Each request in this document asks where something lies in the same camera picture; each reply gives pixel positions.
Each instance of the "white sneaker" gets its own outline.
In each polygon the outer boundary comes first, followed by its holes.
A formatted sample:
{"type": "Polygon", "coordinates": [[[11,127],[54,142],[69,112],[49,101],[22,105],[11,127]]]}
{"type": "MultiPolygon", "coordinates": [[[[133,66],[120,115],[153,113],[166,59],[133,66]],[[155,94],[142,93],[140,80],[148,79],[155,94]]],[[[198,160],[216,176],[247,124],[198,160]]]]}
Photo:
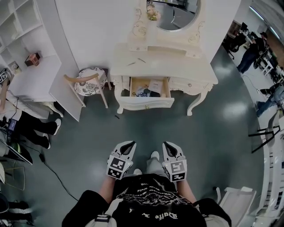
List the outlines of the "white sneaker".
{"type": "Polygon", "coordinates": [[[54,136],[57,134],[59,128],[61,127],[61,119],[57,118],[55,120],[55,123],[57,124],[57,129],[56,129],[55,133],[53,134],[54,136]]]}
{"type": "Polygon", "coordinates": [[[48,135],[47,135],[46,133],[44,133],[44,134],[43,134],[43,136],[44,136],[44,137],[46,137],[46,138],[48,139],[48,143],[49,143],[48,149],[50,149],[50,147],[51,147],[51,146],[50,146],[50,142],[49,142],[48,135]]]}
{"type": "Polygon", "coordinates": [[[154,151],[152,154],[151,154],[151,158],[157,158],[158,161],[160,160],[160,155],[159,155],[159,152],[158,151],[154,151]]]}
{"type": "Polygon", "coordinates": [[[142,171],[140,169],[135,169],[133,172],[134,175],[142,175],[142,171]]]}

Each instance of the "white vanity table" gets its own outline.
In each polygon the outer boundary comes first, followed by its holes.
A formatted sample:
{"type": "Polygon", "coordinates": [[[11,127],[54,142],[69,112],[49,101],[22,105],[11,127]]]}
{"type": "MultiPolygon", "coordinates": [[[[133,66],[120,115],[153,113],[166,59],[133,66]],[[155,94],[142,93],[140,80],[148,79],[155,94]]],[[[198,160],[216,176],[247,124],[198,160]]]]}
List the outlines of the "white vanity table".
{"type": "Polygon", "coordinates": [[[174,102],[171,90],[181,90],[189,95],[198,95],[187,109],[199,105],[218,80],[200,48],[200,38],[204,25],[205,0],[200,0],[199,12],[187,27],[176,31],[158,29],[156,42],[149,43],[146,36],[149,26],[146,16],[146,0],[140,0],[128,43],[119,43],[114,50],[110,74],[115,84],[115,98],[123,109],[144,110],[150,108],[170,108],[174,102]],[[149,85],[151,79],[163,80],[161,97],[136,97],[137,87],[149,85]],[[130,91],[129,97],[122,91],[130,91]]]}

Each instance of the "paper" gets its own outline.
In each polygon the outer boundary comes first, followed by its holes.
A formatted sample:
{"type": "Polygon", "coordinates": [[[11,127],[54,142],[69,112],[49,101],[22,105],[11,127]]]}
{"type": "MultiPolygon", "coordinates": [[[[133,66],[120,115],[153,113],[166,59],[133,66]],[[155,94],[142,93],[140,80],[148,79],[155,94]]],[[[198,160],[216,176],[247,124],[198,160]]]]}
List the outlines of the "paper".
{"type": "Polygon", "coordinates": [[[163,86],[162,80],[151,80],[148,89],[157,93],[161,93],[163,86]]]}

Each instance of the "white wall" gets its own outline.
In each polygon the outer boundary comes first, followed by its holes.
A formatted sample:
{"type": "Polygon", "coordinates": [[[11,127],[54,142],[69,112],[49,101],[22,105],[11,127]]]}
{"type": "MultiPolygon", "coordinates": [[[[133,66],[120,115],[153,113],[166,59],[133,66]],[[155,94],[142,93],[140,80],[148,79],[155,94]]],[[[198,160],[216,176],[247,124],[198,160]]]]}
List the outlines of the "white wall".
{"type": "Polygon", "coordinates": [[[244,19],[247,16],[247,13],[249,11],[249,6],[251,5],[251,3],[252,0],[241,0],[241,4],[234,18],[236,22],[240,24],[243,23],[244,19]]]}
{"type": "MultiPolygon", "coordinates": [[[[206,41],[209,61],[225,37],[241,0],[206,1],[206,41]]],[[[126,42],[137,0],[56,0],[61,23],[79,69],[110,67],[114,45],[126,42]]]]}
{"type": "Polygon", "coordinates": [[[248,11],[244,23],[247,24],[250,32],[255,32],[260,37],[260,32],[266,31],[267,26],[264,21],[260,19],[251,9],[248,11]],[[262,31],[258,32],[259,27],[262,26],[262,31]]]}

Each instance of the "black stand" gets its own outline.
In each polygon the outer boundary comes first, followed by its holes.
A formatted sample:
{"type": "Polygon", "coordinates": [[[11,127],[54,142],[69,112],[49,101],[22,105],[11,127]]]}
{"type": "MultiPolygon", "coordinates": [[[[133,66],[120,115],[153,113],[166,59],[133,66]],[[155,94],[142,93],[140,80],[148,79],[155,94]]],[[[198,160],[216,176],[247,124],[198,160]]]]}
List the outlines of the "black stand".
{"type": "MultiPolygon", "coordinates": [[[[249,137],[256,137],[256,136],[269,135],[269,134],[272,135],[271,138],[269,138],[267,141],[265,141],[264,143],[262,143],[262,144],[261,144],[259,147],[257,147],[256,149],[254,149],[254,150],[252,151],[252,154],[255,153],[257,150],[259,150],[260,148],[262,148],[264,145],[268,144],[271,140],[274,139],[275,135],[281,131],[280,126],[274,126],[273,128],[274,128],[274,129],[278,128],[278,131],[277,131],[276,133],[274,133],[274,131],[270,131],[270,132],[255,133],[255,134],[249,134],[249,135],[248,135],[249,137]]],[[[265,130],[266,130],[266,129],[260,129],[260,130],[258,130],[258,132],[265,131],[265,130]]]]}

